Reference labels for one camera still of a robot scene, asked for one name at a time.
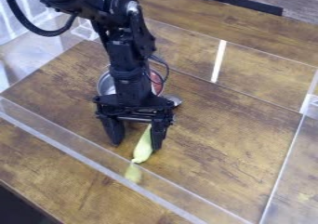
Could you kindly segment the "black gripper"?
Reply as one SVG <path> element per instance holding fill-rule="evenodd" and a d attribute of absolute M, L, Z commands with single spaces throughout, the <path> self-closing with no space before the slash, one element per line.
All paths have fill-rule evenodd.
<path fill-rule="evenodd" d="M 124 121 L 150 123 L 151 147 L 162 149 L 168 127 L 174 120 L 174 104 L 168 99 L 156 96 L 151 91 L 150 70 L 119 71 L 111 68 L 115 80 L 115 93 L 96 95 L 93 103 L 97 106 L 96 116 L 104 131 L 115 146 L 124 138 Z"/>

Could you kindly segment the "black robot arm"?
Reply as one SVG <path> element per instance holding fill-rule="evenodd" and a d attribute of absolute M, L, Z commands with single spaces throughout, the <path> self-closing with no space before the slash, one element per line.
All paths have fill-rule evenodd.
<path fill-rule="evenodd" d="M 127 121 L 151 124 L 150 145 L 162 149 L 172 124 L 172 102 L 151 91 L 150 58 L 156 50 L 138 0 L 40 0 L 61 13 L 91 21 L 109 57 L 115 82 L 112 95 L 97 95 L 96 117 L 114 145 L 124 136 Z"/>

